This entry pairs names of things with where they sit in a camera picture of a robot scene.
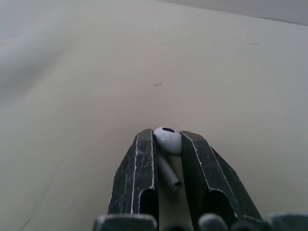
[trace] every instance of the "white earbud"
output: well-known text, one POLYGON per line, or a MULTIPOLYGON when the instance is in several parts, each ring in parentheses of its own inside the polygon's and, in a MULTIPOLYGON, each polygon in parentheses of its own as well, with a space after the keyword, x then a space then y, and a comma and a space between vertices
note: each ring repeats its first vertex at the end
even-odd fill
POLYGON ((154 135, 156 136, 158 145, 162 150, 174 155, 181 155, 182 138, 178 131, 167 127, 160 127, 154 131, 154 135))

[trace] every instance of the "dark mark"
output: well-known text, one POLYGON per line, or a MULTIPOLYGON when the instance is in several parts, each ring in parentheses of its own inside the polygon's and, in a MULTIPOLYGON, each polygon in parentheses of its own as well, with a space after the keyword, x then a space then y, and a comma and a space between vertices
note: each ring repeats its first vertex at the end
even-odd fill
POLYGON ((31 215, 31 217, 29 217, 28 220, 25 221, 25 223, 22 225, 22 227, 21 227, 19 230, 22 230, 22 229, 29 223, 29 221, 30 221, 31 219, 32 219, 32 215, 31 215))
POLYGON ((162 85, 163 85, 163 82, 159 82, 159 83, 155 83, 154 87, 159 87, 159 86, 162 86, 162 85))

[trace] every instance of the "table surface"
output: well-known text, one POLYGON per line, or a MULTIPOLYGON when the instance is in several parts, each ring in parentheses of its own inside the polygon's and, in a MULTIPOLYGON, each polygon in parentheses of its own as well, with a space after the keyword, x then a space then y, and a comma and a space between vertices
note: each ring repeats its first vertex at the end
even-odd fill
POLYGON ((203 135, 263 216, 307 211, 307 41, 154 0, 1 0, 0 230, 91 230, 159 126, 203 135))

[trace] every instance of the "clamp jaw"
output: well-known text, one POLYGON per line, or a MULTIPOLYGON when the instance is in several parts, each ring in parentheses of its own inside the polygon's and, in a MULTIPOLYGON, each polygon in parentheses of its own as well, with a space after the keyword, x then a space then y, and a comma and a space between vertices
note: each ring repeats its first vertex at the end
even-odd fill
MULTIPOLYGON (((308 216, 265 222, 231 166, 199 134, 182 131, 182 168, 195 231, 307 231, 308 216)), ((115 174, 108 215, 93 231, 158 230, 157 148, 152 129, 138 133, 115 174)), ((168 230, 185 231, 187 227, 168 230)))

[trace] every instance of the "smudge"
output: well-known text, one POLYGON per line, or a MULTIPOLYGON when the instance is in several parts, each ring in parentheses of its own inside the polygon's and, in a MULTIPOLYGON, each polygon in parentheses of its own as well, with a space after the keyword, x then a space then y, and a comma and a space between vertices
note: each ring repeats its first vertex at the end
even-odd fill
POLYGON ((155 83, 154 87, 159 87, 159 86, 162 86, 162 85, 163 85, 163 82, 159 82, 159 83, 155 83))

